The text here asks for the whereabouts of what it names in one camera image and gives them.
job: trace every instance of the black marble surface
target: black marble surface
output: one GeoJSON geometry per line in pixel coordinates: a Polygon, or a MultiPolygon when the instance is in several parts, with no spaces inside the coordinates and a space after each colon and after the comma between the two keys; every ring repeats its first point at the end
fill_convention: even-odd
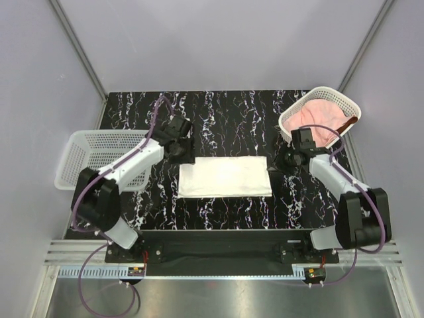
{"type": "MultiPolygon", "coordinates": [[[[164,94],[195,125],[196,156],[266,156],[283,142],[278,117],[307,91],[181,91],[110,93],[101,129],[148,129],[164,94]]],[[[161,106],[158,123],[169,110],[161,106]]],[[[339,162],[350,170],[345,153],[339,162]]],[[[124,192],[123,217],[137,229],[284,229],[332,225],[337,202],[317,179],[271,173],[272,197],[177,199],[179,166],[152,167],[144,191],[124,192]]]]}

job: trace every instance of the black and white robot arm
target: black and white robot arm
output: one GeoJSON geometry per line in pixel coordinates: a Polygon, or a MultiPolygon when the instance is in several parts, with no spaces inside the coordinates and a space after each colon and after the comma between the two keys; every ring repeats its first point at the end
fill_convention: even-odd
{"type": "Polygon", "coordinates": [[[331,162],[329,151],[315,146],[311,129],[297,129],[292,131],[291,135],[293,148],[276,160],[280,169],[302,167],[320,180],[339,202],[335,224],[311,232],[312,246],[316,250],[325,250],[380,244],[382,228],[384,242],[388,242],[392,238],[392,230],[387,193],[383,189],[372,189],[360,182],[334,159],[331,162]],[[368,196],[378,209],[382,224],[379,224],[365,196],[368,196]]]}
{"type": "Polygon", "coordinates": [[[82,170],[72,199],[72,209],[90,182],[105,174],[89,188],[77,206],[78,217],[92,224],[123,249],[140,249],[140,236],[121,217],[120,194],[143,171],[164,158],[168,158],[172,164],[193,164],[194,139],[190,136],[191,129],[189,120],[175,116],[168,125],[154,129],[151,138],[142,139],[113,163],[97,171],[90,168],[82,170]]]}

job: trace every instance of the pink cloth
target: pink cloth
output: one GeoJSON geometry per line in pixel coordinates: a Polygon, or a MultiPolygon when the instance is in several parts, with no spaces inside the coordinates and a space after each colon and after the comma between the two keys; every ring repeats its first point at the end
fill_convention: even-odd
{"type": "MultiPolygon", "coordinates": [[[[325,99],[313,99],[308,101],[302,109],[283,123],[287,131],[298,129],[300,126],[318,124],[333,130],[342,127],[351,117],[346,117],[337,104],[325,99]]],[[[312,137],[317,147],[325,147],[336,136],[322,128],[311,127],[312,137]]]]}

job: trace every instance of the white basket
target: white basket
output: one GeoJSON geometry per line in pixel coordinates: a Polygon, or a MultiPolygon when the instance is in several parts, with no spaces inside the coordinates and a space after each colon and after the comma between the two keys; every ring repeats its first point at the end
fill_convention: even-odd
{"type": "MultiPolygon", "coordinates": [[[[290,106],[286,111],[284,111],[280,118],[278,119],[278,125],[281,129],[281,136],[286,142],[292,141],[292,134],[291,132],[288,132],[284,127],[283,123],[288,120],[291,116],[298,113],[300,109],[306,104],[307,101],[311,101],[312,99],[326,99],[327,101],[332,101],[333,103],[336,103],[343,113],[346,116],[356,116],[359,118],[361,117],[361,111],[359,106],[350,98],[344,96],[342,93],[336,91],[335,89],[332,89],[330,87],[320,86],[312,89],[309,93],[307,93],[305,96],[303,96],[301,99],[296,101],[292,106],[290,106]]],[[[349,129],[353,127],[354,124],[349,125],[342,133],[341,136],[346,134],[349,129]]],[[[328,144],[326,147],[330,148],[336,141],[339,139],[334,139],[330,144],[328,144]]]]}
{"type": "MultiPolygon", "coordinates": [[[[71,135],[59,164],[54,185],[60,190],[75,190],[80,172],[104,167],[133,149],[148,131],[101,130],[77,131],[71,135]]],[[[123,191],[143,190],[150,168],[143,171],[123,191]]]]}

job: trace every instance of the white cloth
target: white cloth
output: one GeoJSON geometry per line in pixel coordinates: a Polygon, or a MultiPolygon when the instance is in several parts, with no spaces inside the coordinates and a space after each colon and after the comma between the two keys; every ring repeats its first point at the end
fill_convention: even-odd
{"type": "Polygon", "coordinates": [[[180,165],[178,197],[270,197],[266,157],[197,157],[180,165]]]}

